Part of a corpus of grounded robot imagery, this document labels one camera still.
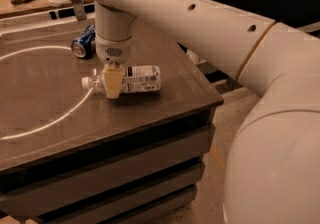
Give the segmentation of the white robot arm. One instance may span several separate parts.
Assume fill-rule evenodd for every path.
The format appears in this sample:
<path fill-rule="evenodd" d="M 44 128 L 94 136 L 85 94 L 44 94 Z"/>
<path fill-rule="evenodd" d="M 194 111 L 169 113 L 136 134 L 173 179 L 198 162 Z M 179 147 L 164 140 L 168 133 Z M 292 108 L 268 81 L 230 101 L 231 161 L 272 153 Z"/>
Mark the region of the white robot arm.
<path fill-rule="evenodd" d="M 96 46 L 121 28 L 110 11 L 163 30 L 259 103 L 227 161 L 225 224 L 320 224 L 320 47 L 317 38 L 210 0 L 94 0 Z"/>

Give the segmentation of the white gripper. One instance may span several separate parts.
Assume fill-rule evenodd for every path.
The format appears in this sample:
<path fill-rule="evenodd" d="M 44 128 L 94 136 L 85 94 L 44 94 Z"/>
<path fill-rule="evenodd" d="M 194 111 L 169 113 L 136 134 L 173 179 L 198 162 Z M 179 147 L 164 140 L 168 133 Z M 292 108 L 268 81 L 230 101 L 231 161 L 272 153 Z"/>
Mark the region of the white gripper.
<path fill-rule="evenodd" d="M 124 76 L 123 68 L 118 64 L 124 64 L 129 59 L 133 40 L 129 38 L 124 41 L 111 41 L 96 35 L 95 42 L 96 54 L 105 64 L 102 74 L 106 96 L 109 99 L 117 99 L 120 95 Z"/>

